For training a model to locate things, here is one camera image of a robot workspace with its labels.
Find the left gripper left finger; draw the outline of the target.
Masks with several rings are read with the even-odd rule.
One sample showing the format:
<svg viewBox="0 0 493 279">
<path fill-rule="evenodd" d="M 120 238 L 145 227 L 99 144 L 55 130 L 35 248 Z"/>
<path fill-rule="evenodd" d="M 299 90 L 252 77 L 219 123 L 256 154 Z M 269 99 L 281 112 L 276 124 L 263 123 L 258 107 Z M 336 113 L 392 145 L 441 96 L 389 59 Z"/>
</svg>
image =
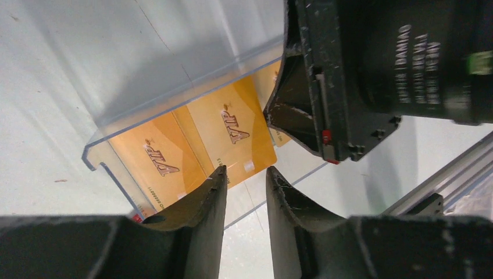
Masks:
<svg viewBox="0 0 493 279">
<path fill-rule="evenodd" d="M 227 170 L 137 223 L 126 216 L 1 218 L 2 278 L 218 278 Z"/>
</svg>

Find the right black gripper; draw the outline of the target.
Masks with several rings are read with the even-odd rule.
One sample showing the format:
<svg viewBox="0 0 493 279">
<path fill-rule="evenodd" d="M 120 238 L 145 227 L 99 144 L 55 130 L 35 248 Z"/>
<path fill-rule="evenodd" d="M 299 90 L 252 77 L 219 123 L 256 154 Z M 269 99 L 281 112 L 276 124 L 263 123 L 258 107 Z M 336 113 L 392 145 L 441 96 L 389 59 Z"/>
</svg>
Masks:
<svg viewBox="0 0 493 279">
<path fill-rule="evenodd" d="M 363 95 L 369 1 L 287 1 L 285 55 L 264 108 L 267 126 L 326 162 L 358 161 L 401 124 Z"/>
</svg>

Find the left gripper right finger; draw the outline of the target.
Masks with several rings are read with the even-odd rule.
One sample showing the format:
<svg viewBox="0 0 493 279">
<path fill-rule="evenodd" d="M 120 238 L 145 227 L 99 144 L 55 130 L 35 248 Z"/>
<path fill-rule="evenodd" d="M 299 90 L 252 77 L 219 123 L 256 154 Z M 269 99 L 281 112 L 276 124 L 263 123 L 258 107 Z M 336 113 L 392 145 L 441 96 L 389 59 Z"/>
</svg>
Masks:
<svg viewBox="0 0 493 279">
<path fill-rule="evenodd" d="M 491 278 L 492 223 L 477 216 L 341 217 L 266 170 L 275 278 Z"/>
</svg>

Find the red leather card holder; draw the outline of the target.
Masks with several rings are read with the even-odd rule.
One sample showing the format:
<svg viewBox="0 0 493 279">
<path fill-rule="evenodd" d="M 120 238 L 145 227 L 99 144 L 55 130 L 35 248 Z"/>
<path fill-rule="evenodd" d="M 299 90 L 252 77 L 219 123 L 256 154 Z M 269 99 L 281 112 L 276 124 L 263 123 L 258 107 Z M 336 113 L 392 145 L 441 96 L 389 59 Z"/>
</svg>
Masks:
<svg viewBox="0 0 493 279">
<path fill-rule="evenodd" d="M 142 223 L 144 220 L 138 213 L 132 213 L 130 215 L 130 219 L 132 219 L 136 223 Z"/>
</svg>

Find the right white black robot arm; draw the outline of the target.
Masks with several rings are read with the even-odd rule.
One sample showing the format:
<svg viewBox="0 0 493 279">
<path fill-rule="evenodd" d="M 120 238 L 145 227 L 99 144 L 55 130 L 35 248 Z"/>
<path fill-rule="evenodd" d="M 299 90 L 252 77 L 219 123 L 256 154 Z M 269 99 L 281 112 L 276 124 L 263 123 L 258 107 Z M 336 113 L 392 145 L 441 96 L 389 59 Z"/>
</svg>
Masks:
<svg viewBox="0 0 493 279">
<path fill-rule="evenodd" d="M 403 116 L 492 122 L 491 1 L 286 1 L 270 128 L 333 164 Z"/>
</svg>

